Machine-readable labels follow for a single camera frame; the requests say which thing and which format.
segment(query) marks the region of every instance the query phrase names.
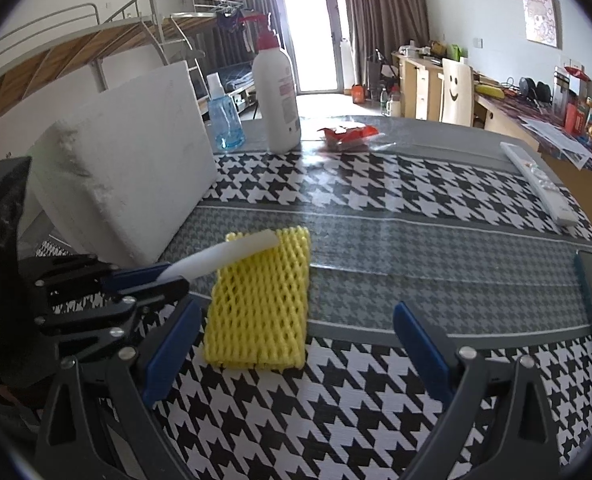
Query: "houndstooth tablecloth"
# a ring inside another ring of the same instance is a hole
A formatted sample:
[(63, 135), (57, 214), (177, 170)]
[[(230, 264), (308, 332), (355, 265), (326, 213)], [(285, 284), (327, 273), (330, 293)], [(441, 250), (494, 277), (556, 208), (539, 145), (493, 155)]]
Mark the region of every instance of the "houndstooth tablecloth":
[[(457, 340), (495, 337), (482, 350), (489, 357), (531, 354), (561, 464), (578, 452), (592, 428), (592, 340), (572, 258), (592, 250), (592, 227), (567, 190), (581, 222), (561, 229), (521, 176), (499, 170), (396, 153), (216, 159), (217, 181), (162, 259), (231, 231), (306, 225), (315, 333), (305, 368), (282, 374), (216, 370), (195, 342), (155, 411), (197, 478), (398, 478), (441, 413), (391, 342), (401, 300)], [(60, 249), (47, 242), (42, 250)], [(206, 297), (213, 284), (207, 276), (191, 288)], [(482, 403), (452, 478), (476, 462), (492, 405)]]

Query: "wall picture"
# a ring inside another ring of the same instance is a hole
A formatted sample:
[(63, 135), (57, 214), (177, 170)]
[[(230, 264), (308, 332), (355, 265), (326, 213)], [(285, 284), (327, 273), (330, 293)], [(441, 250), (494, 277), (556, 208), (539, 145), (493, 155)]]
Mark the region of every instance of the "wall picture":
[(522, 0), (527, 39), (558, 47), (553, 0)]

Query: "white plastic tube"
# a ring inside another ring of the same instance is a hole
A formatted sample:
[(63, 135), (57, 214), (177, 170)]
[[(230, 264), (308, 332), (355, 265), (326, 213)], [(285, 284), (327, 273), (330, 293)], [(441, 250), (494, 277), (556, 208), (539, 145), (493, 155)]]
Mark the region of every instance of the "white plastic tube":
[(157, 281), (182, 276), (187, 281), (227, 267), (252, 254), (278, 247), (279, 239), (270, 229), (249, 236), (214, 245), (170, 265)]

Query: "white spray bottle cap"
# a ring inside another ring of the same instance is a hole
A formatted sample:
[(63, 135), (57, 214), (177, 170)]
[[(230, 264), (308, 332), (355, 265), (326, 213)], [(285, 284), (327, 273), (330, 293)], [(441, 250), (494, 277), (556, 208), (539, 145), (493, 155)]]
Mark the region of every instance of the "white spray bottle cap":
[(207, 76), (207, 85), (210, 88), (210, 96), (212, 99), (218, 99), (219, 97), (223, 97), (225, 95), (225, 89), (222, 87), (218, 72), (209, 74)]

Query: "blue spray bottle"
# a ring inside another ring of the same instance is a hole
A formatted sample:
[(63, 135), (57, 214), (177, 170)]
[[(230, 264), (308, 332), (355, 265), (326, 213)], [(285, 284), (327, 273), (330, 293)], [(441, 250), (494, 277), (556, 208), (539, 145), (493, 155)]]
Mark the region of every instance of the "blue spray bottle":
[(207, 76), (211, 99), (208, 103), (212, 131), (216, 145), (224, 150), (233, 150), (245, 142), (243, 126), (240, 124), (234, 99), (225, 94), (218, 73)]

